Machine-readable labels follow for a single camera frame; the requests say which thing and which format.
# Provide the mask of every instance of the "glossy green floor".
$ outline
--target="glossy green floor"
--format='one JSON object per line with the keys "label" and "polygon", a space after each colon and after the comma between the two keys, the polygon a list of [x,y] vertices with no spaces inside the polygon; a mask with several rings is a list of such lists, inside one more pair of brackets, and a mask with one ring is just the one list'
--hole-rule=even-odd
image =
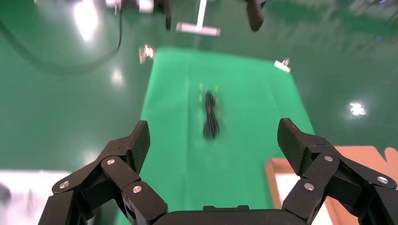
{"label": "glossy green floor", "polygon": [[[5,38],[0,27],[1,168],[74,171],[109,140],[129,134],[152,66],[139,63],[144,43],[267,60],[289,57],[317,135],[335,145],[398,148],[397,6],[270,0],[261,30],[252,33],[244,3],[216,0],[208,3],[205,25],[221,28],[221,36],[204,37],[174,31],[179,21],[196,22],[199,1],[172,3],[170,32],[162,15],[125,10],[122,46],[112,56],[118,16],[103,1],[95,1],[98,21],[91,38],[77,26],[77,2],[0,1],[0,20],[30,51]],[[102,55],[107,60],[97,62]],[[36,58],[58,65],[44,67]],[[366,115],[352,115],[351,102],[361,103]]]}

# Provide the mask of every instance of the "green screen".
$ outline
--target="green screen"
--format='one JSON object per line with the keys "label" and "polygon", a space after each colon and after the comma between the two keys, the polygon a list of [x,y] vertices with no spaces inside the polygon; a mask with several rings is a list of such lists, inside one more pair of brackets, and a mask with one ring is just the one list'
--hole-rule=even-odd
{"label": "green screen", "polygon": [[[215,139],[203,136],[207,90],[216,98]],[[141,114],[151,147],[140,176],[169,211],[273,208],[264,164],[283,157],[276,133],[284,117],[314,133],[292,76],[274,62],[161,48]]]}

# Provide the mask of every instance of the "cardboard box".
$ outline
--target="cardboard box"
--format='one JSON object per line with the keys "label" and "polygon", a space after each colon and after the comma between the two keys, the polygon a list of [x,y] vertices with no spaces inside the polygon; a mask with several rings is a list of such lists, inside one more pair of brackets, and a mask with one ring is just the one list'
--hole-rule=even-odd
{"label": "cardboard box", "polygon": [[[386,160],[373,146],[338,146],[336,149],[346,158],[379,171],[395,181],[398,181],[398,152],[393,148],[386,148]],[[294,173],[285,158],[272,158],[265,164],[272,200],[276,209],[282,208],[282,199],[278,191],[276,175]],[[358,219],[351,215],[337,200],[327,197],[325,205],[333,225],[358,225]]]}

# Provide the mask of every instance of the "coiled black cable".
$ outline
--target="coiled black cable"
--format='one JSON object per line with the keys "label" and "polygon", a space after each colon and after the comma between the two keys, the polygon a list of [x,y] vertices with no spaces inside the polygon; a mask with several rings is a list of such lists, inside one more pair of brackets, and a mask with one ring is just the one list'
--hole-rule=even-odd
{"label": "coiled black cable", "polygon": [[217,118],[215,117],[215,100],[213,94],[208,90],[206,92],[206,122],[205,126],[203,128],[203,135],[205,137],[213,137],[215,138],[215,135],[219,131],[218,127],[218,122]]}

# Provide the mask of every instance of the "black wire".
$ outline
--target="black wire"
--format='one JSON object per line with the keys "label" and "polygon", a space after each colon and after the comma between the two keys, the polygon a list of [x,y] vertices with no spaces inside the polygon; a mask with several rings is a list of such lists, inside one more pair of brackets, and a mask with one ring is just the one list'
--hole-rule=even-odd
{"label": "black wire", "polygon": [[205,122],[205,126],[203,128],[203,135],[205,137],[212,136],[213,138],[215,138],[215,135],[218,133],[220,128],[218,126],[217,118],[215,117],[215,113],[214,113],[215,112],[215,100],[210,91],[206,92],[205,107],[206,107],[207,119]]}
{"label": "black wire", "polygon": [[71,74],[85,74],[95,70],[96,68],[102,66],[107,61],[111,60],[119,52],[120,45],[122,44],[122,7],[119,12],[119,43],[117,47],[111,52],[99,57],[98,59],[80,64],[80,65],[61,65],[49,61],[42,60],[41,58],[35,56],[31,51],[29,51],[15,36],[10,32],[10,30],[5,26],[4,22],[0,20],[0,32],[6,38],[6,40],[11,44],[13,49],[25,60],[27,60],[33,67],[43,72],[55,74],[55,75],[71,75]]}

